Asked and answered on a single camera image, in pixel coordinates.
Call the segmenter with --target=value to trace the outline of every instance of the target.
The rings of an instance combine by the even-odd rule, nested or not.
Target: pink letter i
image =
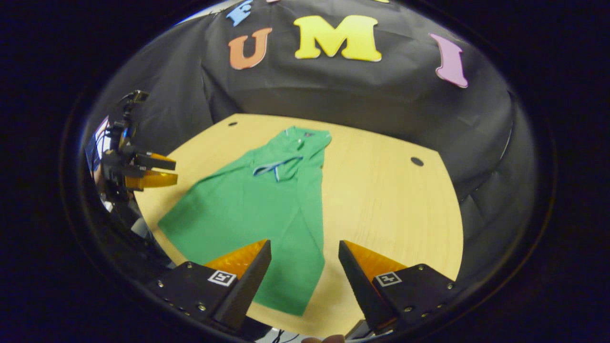
[[[436,68],[436,75],[462,88],[468,87],[460,57],[462,49],[441,36],[430,34],[430,37],[436,41],[440,50],[440,67]]]

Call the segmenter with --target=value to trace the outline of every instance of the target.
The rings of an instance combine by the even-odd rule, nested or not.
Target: orange letter u
[[[256,45],[254,54],[247,58],[243,56],[243,43],[248,39],[248,36],[237,37],[229,42],[229,61],[233,69],[252,68],[259,64],[267,52],[267,35],[269,32],[271,32],[271,28],[266,27],[252,34],[252,37],[256,40]]]

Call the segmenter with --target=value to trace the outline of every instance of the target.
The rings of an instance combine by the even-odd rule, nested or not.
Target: cable
[[[95,171],[93,170],[93,162],[95,161],[95,154],[97,154],[97,153],[98,153],[98,144],[99,144],[99,140],[100,140],[100,139],[103,139],[103,137],[105,137],[105,136],[106,136],[106,130],[104,130],[104,132],[102,133],[102,135],[101,135],[101,136],[99,136],[99,137],[98,137],[98,139],[95,141],[95,146],[93,147],[93,151],[91,152],[91,163],[90,163],[90,165],[91,165],[91,175],[93,175],[93,173],[95,172]]]
[[[371,342],[374,339],[377,339],[377,338],[379,338],[381,336],[388,335],[388,334],[393,333],[393,332],[394,332],[393,330],[390,330],[390,331],[388,331],[386,333],[378,334],[376,336],[372,336],[372,337],[368,337],[368,338],[348,339],[345,342],[346,343],[365,343],[365,342]]]
[[[104,152],[104,139],[106,139],[106,131],[108,131],[108,124],[110,124],[110,120],[106,121],[106,127],[104,128],[104,138],[102,138],[102,153]]]
[[[288,342],[292,342],[294,341],[298,336],[300,336],[300,334],[296,334],[296,336],[292,337],[291,339],[289,339],[288,341],[284,341],[282,343],[288,343]]]
[[[278,332],[278,336],[275,337],[275,339],[271,342],[271,343],[279,343],[279,338],[282,336],[282,333],[284,333],[284,330],[279,330]]]

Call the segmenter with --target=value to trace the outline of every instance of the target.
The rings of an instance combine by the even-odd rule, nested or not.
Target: foam letter
[[[252,68],[259,64],[267,52],[267,35],[269,32],[271,32],[271,28],[266,27],[252,34],[252,37],[256,40],[254,54],[248,58],[243,56],[243,43],[248,39],[248,36],[237,37],[229,42],[229,62],[233,69]]]
[[[430,37],[436,41],[440,50],[440,67],[436,68],[436,75],[459,87],[468,87],[468,80],[464,77],[460,57],[462,49],[441,36],[430,34]]]
[[[320,56],[320,49],[315,47],[315,42],[318,42],[327,56],[335,56],[343,41],[347,40],[347,47],[341,52],[346,59],[371,62],[381,60],[381,53],[375,48],[373,26],[377,20],[374,18],[348,15],[336,29],[319,15],[298,18],[294,24],[301,28],[301,46],[295,52],[297,59]]]
[[[246,17],[250,15],[249,11],[252,8],[252,6],[249,5],[250,2],[252,2],[252,0],[244,1],[242,4],[237,6],[234,10],[229,12],[229,14],[227,14],[227,18],[231,18],[233,20],[234,27],[237,26],[239,23],[242,22],[242,20],[246,19]]]

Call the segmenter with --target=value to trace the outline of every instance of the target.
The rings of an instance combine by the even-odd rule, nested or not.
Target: letter m
[[[297,59],[314,59],[320,55],[315,47],[318,42],[328,57],[335,56],[341,44],[347,40],[347,46],[341,55],[346,59],[377,62],[381,53],[375,48],[373,26],[377,20],[369,16],[348,15],[335,29],[319,15],[304,16],[295,20],[301,28],[301,46],[295,52]]]

